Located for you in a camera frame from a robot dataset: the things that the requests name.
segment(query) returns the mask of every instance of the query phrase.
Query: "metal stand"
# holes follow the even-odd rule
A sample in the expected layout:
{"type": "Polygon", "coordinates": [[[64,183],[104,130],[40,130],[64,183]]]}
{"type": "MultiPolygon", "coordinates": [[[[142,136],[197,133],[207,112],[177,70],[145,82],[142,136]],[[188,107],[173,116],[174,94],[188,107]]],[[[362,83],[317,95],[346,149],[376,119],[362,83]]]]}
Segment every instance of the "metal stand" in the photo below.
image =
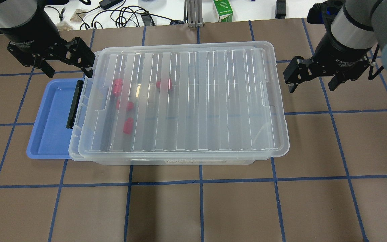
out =
{"type": "Polygon", "coordinates": [[[189,27],[202,27],[203,0],[184,0],[184,21],[189,27]]]}

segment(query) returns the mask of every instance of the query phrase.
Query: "blue tray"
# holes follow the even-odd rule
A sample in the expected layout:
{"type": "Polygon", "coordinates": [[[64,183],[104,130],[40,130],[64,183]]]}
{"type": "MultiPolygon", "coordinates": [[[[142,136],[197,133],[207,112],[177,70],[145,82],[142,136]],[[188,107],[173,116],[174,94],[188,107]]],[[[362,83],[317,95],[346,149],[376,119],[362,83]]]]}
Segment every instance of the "blue tray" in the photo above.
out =
{"type": "Polygon", "coordinates": [[[69,159],[71,129],[67,119],[77,79],[55,79],[47,84],[26,154],[32,159],[69,159]]]}

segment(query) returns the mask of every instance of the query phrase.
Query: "power adapter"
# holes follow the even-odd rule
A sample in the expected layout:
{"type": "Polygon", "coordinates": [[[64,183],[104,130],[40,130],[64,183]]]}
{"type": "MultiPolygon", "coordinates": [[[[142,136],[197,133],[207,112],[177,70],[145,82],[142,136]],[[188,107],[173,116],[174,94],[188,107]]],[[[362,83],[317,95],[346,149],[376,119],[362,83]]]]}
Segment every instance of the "power adapter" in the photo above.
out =
{"type": "Polygon", "coordinates": [[[107,10],[111,8],[112,6],[123,2],[123,0],[103,0],[99,2],[99,5],[101,6],[102,9],[107,10]]]}

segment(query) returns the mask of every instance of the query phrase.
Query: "white table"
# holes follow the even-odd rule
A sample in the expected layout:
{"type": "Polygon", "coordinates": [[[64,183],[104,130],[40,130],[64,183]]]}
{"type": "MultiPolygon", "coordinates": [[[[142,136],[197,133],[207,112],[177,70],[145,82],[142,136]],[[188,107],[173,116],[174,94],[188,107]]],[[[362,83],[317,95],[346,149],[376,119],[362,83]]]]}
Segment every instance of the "white table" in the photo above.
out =
{"type": "MultiPolygon", "coordinates": [[[[79,2],[78,0],[70,0],[66,5],[53,5],[53,7],[62,10],[66,8],[65,20],[68,20],[73,15],[76,9],[91,10],[99,6],[100,0],[92,0],[92,5],[87,6],[79,2]]],[[[275,2],[276,0],[230,0],[232,9],[234,10],[233,21],[245,21],[245,20],[260,20],[260,19],[274,19],[275,18],[275,2]]],[[[309,9],[315,3],[323,2],[323,0],[287,0],[286,3],[286,18],[305,18],[307,17],[309,9]]],[[[204,22],[217,22],[217,18],[213,9],[212,0],[203,0],[203,20],[204,22]]],[[[124,6],[138,5],[145,8],[151,14],[161,15],[170,19],[183,20],[184,15],[184,0],[126,0],[124,6]]],[[[45,8],[45,11],[54,21],[54,23],[60,22],[58,13],[55,9],[45,8]]],[[[103,9],[97,9],[89,13],[85,21],[90,24],[93,17],[103,11],[103,9]]],[[[110,12],[102,13],[97,19],[102,23],[104,28],[114,28],[115,24],[110,19],[110,12]]],[[[169,20],[153,17],[154,22],[157,25],[168,25],[169,20]]],[[[81,23],[69,22],[74,29],[79,29],[81,23]]],[[[132,21],[129,21],[127,26],[135,26],[132,21]]]]}

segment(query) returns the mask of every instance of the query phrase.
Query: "blue tape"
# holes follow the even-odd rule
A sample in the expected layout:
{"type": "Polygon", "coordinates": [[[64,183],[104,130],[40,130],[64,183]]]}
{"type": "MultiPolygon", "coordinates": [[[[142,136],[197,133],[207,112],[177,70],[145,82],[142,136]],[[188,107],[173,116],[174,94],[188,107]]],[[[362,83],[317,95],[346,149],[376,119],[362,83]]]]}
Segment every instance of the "blue tape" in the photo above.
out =
{"type": "Polygon", "coordinates": [[[133,186],[158,186],[158,185],[176,185],[176,184],[195,184],[198,180],[183,180],[183,181],[163,181],[163,182],[133,182],[133,186]]]}
{"type": "Polygon", "coordinates": [[[239,183],[239,182],[272,182],[273,178],[252,178],[252,179],[210,179],[202,180],[202,183],[239,183]]]}
{"type": "Polygon", "coordinates": [[[250,35],[252,36],[252,41],[255,41],[255,36],[253,34],[252,21],[249,20],[250,35]]]}
{"type": "Polygon", "coordinates": [[[49,239],[47,240],[48,242],[52,241],[53,227],[55,226],[56,214],[58,212],[58,205],[59,205],[59,199],[60,199],[60,192],[62,191],[63,178],[65,177],[65,171],[67,169],[67,163],[68,163],[68,159],[65,159],[65,161],[63,161],[62,175],[60,176],[60,182],[59,182],[59,185],[58,185],[58,187],[59,187],[58,188],[58,195],[56,196],[55,208],[53,210],[52,222],[50,224],[49,239]]]}
{"type": "Polygon", "coordinates": [[[280,231],[281,231],[281,234],[282,234],[282,241],[286,242],[285,227],[284,227],[284,224],[283,224],[282,207],[281,207],[281,204],[280,204],[280,194],[278,192],[277,171],[275,170],[274,157],[271,158],[271,167],[273,169],[275,202],[277,204],[278,222],[280,224],[280,231]]]}
{"type": "Polygon", "coordinates": [[[63,184],[63,187],[119,187],[128,186],[128,182],[115,182],[115,183],[83,183],[83,184],[63,184]]]}
{"type": "Polygon", "coordinates": [[[1,126],[27,126],[27,125],[34,125],[34,123],[0,124],[0,127],[1,126]]]}
{"type": "Polygon", "coordinates": [[[200,176],[200,235],[201,242],[204,242],[204,192],[203,192],[203,165],[199,165],[200,176]]]}
{"type": "Polygon", "coordinates": [[[321,181],[321,180],[345,180],[347,176],[316,176],[316,177],[282,177],[277,181],[321,181]]]}
{"type": "Polygon", "coordinates": [[[387,109],[366,109],[366,110],[332,111],[332,113],[360,113],[360,112],[387,112],[387,109]]]}
{"type": "MultiPolygon", "coordinates": [[[[74,71],[58,71],[55,74],[65,74],[65,73],[83,73],[82,70],[74,70],[74,71]]],[[[32,75],[44,75],[44,72],[33,73],[32,75]]]]}
{"type": "MultiPolygon", "coordinates": [[[[314,55],[313,45],[311,44],[310,36],[308,34],[308,31],[307,31],[307,26],[306,26],[303,18],[301,19],[301,21],[302,21],[302,24],[304,27],[305,34],[307,36],[310,51],[311,51],[312,55],[314,55]]],[[[363,237],[365,242],[368,242],[367,235],[366,235],[365,229],[364,229],[364,223],[362,222],[361,214],[359,212],[358,202],[357,202],[356,196],[355,196],[355,191],[353,190],[352,181],[350,180],[349,169],[347,168],[346,158],[344,157],[344,153],[343,153],[343,147],[341,145],[340,137],[338,135],[337,126],[335,124],[334,116],[332,114],[332,109],[331,109],[331,105],[329,103],[327,91],[325,90],[324,81],[322,80],[321,77],[319,77],[319,80],[320,80],[320,85],[322,87],[322,91],[324,92],[325,101],[327,102],[327,107],[328,107],[329,115],[331,117],[332,127],[334,129],[335,137],[337,139],[338,148],[340,150],[341,159],[343,161],[344,170],[346,172],[347,181],[349,183],[350,193],[352,195],[353,205],[355,206],[355,211],[356,211],[356,215],[358,217],[359,226],[361,228],[362,237],[363,237]]]]}
{"type": "Polygon", "coordinates": [[[197,43],[200,43],[200,28],[197,27],[197,43]]]}
{"type": "MultiPolygon", "coordinates": [[[[23,101],[25,100],[26,92],[28,91],[29,83],[31,82],[33,72],[34,72],[34,68],[31,69],[31,73],[29,75],[28,82],[26,83],[25,90],[23,91],[22,100],[20,101],[19,108],[17,109],[17,114],[16,114],[14,124],[17,123],[17,119],[19,118],[20,110],[22,109],[23,101]]],[[[13,133],[14,133],[15,127],[16,126],[14,125],[13,128],[11,129],[9,139],[7,141],[7,145],[6,145],[5,150],[4,150],[4,154],[3,154],[3,157],[2,157],[1,162],[0,162],[0,174],[1,174],[1,170],[2,170],[3,165],[4,165],[5,157],[7,155],[8,147],[10,146],[11,139],[13,138],[13,133]]]]}
{"type": "Polygon", "coordinates": [[[9,76],[27,76],[30,73],[14,73],[14,74],[0,74],[0,77],[9,77],[9,76]]]}
{"type": "Polygon", "coordinates": [[[382,178],[387,178],[387,175],[350,176],[350,179],[382,179],[382,178]]]}
{"type": "Polygon", "coordinates": [[[129,168],[129,185],[128,185],[128,193],[126,195],[126,209],[125,209],[125,225],[123,228],[123,242],[126,242],[126,237],[128,235],[128,222],[129,222],[129,205],[131,203],[131,184],[132,184],[132,173],[134,170],[134,166],[129,168]]]}
{"type": "Polygon", "coordinates": [[[59,184],[0,185],[0,189],[4,189],[4,188],[42,188],[42,187],[59,187],[59,184]]]}
{"type": "Polygon", "coordinates": [[[90,38],[89,49],[92,49],[93,38],[95,37],[95,29],[92,30],[92,37],[90,38]]]}
{"type": "Polygon", "coordinates": [[[143,30],[143,40],[141,41],[141,46],[144,46],[145,41],[146,41],[146,26],[144,26],[144,30],[143,30]]]}
{"type": "Polygon", "coordinates": [[[329,113],[329,111],[285,112],[285,115],[324,114],[324,113],[329,113]]]}

